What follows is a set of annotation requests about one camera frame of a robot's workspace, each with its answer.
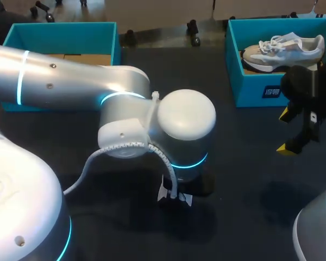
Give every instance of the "cable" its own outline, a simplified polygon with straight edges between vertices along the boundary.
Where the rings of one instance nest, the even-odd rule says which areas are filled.
[[[111,145],[106,148],[101,148],[100,150],[93,152],[88,157],[88,159],[83,167],[82,173],[81,173],[80,177],[78,178],[78,180],[73,185],[71,185],[68,189],[64,190],[64,195],[69,194],[71,191],[76,189],[81,184],[81,182],[84,180],[84,178],[86,177],[86,175],[88,173],[90,164],[96,157],[98,157],[101,154],[110,152],[110,151],[119,150],[119,149],[128,148],[128,147],[145,148],[145,144],[143,142],[128,142],[125,144]],[[170,163],[169,159],[164,155],[164,153],[159,148],[155,147],[152,144],[149,144],[148,149],[149,149],[149,152],[153,152],[156,155],[158,155],[163,160],[166,167],[168,168],[170,179],[172,182],[172,192],[170,194],[170,198],[176,198],[177,194],[178,194],[178,181],[177,181],[175,171],[174,171],[172,164]]]

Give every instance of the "black table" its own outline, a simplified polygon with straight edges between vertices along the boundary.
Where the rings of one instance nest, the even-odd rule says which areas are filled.
[[[161,97],[182,88],[206,94],[217,123],[209,160],[216,191],[191,208],[161,209],[159,159],[99,157],[67,198],[78,260],[297,260],[292,225],[300,209],[326,190],[326,122],[321,143],[302,155],[275,150],[298,133],[283,108],[236,109],[223,48],[124,49],[124,65],[144,70]],[[45,160],[63,188],[97,149],[98,113],[3,113],[0,129]]]

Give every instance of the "white sneaker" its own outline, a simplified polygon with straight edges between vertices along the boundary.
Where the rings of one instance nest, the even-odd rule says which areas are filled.
[[[249,46],[242,57],[250,67],[261,72],[272,72],[281,66],[314,66],[320,61],[324,50],[325,41],[321,35],[301,38],[295,33],[289,33]]]

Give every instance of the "white robotic arm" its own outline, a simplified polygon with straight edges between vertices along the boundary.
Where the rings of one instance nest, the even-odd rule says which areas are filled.
[[[101,67],[0,46],[0,101],[52,110],[100,110],[99,150],[117,158],[158,155],[161,170],[158,200],[192,203],[213,186],[189,187],[204,175],[216,122],[211,101],[193,90],[178,90],[159,100],[148,77],[128,66]],[[73,260],[71,219],[59,181],[40,158],[0,132],[0,261]]]

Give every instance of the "blue cardboard box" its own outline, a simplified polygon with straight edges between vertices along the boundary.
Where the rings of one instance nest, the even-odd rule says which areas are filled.
[[[286,106],[288,100],[283,94],[269,95],[264,92],[278,92],[283,73],[245,74],[239,51],[256,45],[260,40],[268,41],[274,35],[294,32],[303,38],[315,38],[321,34],[325,38],[326,62],[326,18],[274,18],[230,20],[226,34],[226,65],[237,107]]]
[[[121,62],[117,25],[100,23],[14,24],[4,46],[42,54],[107,54],[111,65]],[[6,111],[39,111],[39,108],[3,103]]]

